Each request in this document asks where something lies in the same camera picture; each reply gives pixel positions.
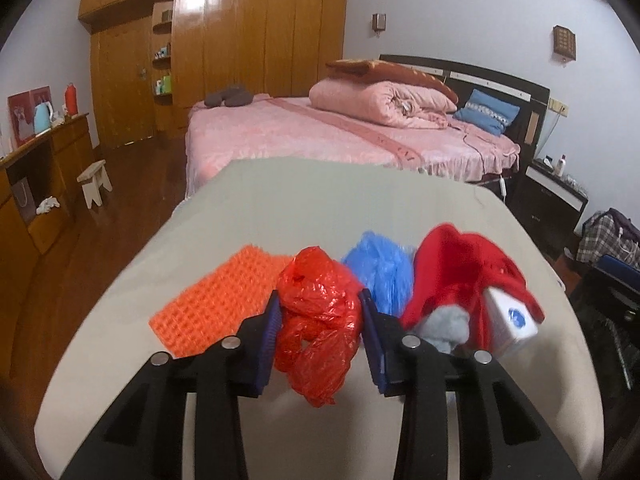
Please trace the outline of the blue plastic bag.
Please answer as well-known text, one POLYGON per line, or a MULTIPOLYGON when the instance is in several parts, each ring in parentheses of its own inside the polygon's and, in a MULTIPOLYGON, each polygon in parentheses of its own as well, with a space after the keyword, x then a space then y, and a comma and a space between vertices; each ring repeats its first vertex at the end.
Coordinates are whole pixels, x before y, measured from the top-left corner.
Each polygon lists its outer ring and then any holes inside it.
POLYGON ((413 294, 413 255, 412 247, 367 231, 342 263, 369 289, 380 312, 399 318, 413 294))

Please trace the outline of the black white nightstand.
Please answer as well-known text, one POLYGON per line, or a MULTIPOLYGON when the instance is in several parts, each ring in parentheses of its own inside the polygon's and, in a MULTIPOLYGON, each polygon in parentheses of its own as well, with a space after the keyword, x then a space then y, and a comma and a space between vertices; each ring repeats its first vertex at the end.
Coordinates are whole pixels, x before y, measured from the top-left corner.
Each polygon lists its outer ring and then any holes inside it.
POLYGON ((570 242, 588 197, 534 160, 518 178, 508 207, 538 249, 553 260, 570 242))

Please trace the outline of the wooden sideboard desk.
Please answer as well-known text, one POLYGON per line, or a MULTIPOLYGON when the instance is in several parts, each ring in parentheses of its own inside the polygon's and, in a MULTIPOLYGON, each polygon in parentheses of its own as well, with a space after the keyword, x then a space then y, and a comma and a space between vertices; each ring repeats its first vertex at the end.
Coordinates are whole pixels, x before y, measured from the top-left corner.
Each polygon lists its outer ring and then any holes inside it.
POLYGON ((74 218, 76 178, 94 162, 88 116, 36 136, 1 161, 1 377, 10 376, 17 320, 40 258, 74 218), (37 206, 54 196, 48 214, 37 206))

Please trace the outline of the red knit glove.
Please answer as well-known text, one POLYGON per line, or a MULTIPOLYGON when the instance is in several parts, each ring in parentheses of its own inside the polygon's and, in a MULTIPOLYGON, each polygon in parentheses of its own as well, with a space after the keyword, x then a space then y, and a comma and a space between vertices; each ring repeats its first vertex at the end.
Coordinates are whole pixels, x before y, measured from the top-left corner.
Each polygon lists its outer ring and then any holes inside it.
POLYGON ((416 327, 436 308, 456 304, 470 315, 470 344, 492 348, 492 328, 485 289, 498 288, 525 304, 540 324, 546 316, 527 288, 518 266, 483 235, 461 233, 451 223, 428 232, 413 261, 412 297, 400 316, 403 328, 416 327))

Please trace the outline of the light blue electric kettle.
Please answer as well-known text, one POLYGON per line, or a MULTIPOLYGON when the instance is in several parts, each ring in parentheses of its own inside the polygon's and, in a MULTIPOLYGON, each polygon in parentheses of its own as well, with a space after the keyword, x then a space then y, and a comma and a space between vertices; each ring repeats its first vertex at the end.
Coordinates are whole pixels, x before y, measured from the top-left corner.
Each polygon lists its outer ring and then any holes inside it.
POLYGON ((52 126, 53 107, 49 101, 38 103, 34 108, 34 131, 38 136, 48 131, 52 126))

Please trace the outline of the small wall switch lamp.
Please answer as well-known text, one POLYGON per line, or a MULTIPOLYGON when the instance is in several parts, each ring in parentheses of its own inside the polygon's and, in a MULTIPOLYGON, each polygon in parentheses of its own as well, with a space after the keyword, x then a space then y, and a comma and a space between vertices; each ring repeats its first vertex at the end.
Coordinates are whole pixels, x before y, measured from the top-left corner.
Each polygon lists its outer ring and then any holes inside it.
POLYGON ((386 31, 386 14, 385 13, 373 13, 371 18, 372 32, 379 34, 386 31))

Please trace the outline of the small white wooden stool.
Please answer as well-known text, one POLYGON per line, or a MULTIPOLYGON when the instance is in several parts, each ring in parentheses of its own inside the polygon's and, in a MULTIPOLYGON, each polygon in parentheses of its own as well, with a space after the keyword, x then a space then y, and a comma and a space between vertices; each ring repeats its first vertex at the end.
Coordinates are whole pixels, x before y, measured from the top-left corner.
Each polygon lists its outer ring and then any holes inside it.
POLYGON ((103 204, 102 188, 107 192, 113 191, 113 185, 106 170, 106 160, 100 159, 93 162, 77 177, 77 183, 84 194, 87 208, 91 209, 93 205, 101 207, 103 204))

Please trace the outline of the red picture box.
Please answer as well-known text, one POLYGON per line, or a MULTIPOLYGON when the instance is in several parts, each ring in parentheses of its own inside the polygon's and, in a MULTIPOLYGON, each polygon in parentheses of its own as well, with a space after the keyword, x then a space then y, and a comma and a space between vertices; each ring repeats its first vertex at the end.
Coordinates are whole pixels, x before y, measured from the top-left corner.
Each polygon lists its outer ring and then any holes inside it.
POLYGON ((44 101, 49 101, 52 105, 49 86, 8 97, 9 113, 17 146, 26 144, 36 136, 34 131, 34 108, 38 103, 44 101))

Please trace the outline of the white medicine box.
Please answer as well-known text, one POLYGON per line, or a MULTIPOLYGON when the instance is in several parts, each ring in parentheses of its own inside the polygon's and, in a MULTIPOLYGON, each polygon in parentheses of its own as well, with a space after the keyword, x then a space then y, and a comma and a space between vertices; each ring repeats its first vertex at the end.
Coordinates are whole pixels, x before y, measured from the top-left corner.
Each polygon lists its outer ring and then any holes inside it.
POLYGON ((489 287, 484 299, 491 325, 491 351, 504 356, 538 335, 538 324, 525 304, 501 289, 489 287))

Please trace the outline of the wall power outlet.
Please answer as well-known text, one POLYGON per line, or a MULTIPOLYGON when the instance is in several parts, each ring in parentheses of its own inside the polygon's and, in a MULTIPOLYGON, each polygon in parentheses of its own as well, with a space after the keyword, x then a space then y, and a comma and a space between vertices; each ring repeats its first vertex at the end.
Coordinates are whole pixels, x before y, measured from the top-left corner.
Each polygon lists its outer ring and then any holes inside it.
POLYGON ((548 109, 560 116, 568 116, 568 106, 559 100, 550 98, 548 102, 548 109))

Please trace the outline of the white lotion bottle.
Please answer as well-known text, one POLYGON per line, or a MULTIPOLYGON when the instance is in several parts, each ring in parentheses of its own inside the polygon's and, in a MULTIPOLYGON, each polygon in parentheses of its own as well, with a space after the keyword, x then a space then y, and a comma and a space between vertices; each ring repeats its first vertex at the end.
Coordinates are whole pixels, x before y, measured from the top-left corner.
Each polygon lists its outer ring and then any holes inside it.
POLYGON ((553 174, 559 178, 562 177, 562 175, 564 174, 565 166, 566 156, 562 155, 554 167, 553 174))

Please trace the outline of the grey sock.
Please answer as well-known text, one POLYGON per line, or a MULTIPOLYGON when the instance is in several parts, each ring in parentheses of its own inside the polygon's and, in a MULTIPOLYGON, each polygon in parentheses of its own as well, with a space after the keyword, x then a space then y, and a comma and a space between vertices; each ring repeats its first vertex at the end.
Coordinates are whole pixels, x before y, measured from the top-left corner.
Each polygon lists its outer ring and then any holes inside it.
POLYGON ((457 304, 445 304, 422 318, 413 333, 440 353, 451 354, 470 338, 469 312, 457 304))

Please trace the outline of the grey slippers on bed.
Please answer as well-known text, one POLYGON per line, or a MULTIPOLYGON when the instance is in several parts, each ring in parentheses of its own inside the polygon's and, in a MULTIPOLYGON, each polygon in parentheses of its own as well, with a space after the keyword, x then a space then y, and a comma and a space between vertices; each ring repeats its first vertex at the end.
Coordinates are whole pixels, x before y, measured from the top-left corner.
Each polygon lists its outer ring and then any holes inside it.
POLYGON ((252 104, 254 94, 245 89, 242 84, 232 84, 217 92, 209 93, 204 99, 206 108, 214 107, 241 107, 252 104))

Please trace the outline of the beige table cloth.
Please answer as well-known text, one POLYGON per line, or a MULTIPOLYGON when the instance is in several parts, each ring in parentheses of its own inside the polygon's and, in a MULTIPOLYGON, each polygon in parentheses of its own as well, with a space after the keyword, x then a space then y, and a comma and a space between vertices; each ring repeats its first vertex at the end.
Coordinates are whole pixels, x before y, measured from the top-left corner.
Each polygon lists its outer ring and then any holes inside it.
POLYGON ((183 205, 119 274, 67 347, 35 442, 58 478, 125 382, 162 345, 152 316, 247 245, 292 263, 320 311, 355 282, 341 258, 364 232, 419 245, 443 223, 496 244, 544 310, 538 335, 502 364, 586 479, 602 465, 603 415, 586 341, 559 278, 508 208, 479 186, 375 166, 268 158, 234 162, 183 205))

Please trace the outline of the red plastic bag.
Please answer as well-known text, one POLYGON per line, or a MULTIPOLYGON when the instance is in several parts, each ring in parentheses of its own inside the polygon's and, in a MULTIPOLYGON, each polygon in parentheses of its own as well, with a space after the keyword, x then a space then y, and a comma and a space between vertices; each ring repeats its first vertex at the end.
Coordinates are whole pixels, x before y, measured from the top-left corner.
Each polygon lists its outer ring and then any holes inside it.
POLYGON ((279 275, 274 367, 315 408, 335 402, 356 356, 362 290, 352 271, 318 246, 301 250, 279 275))

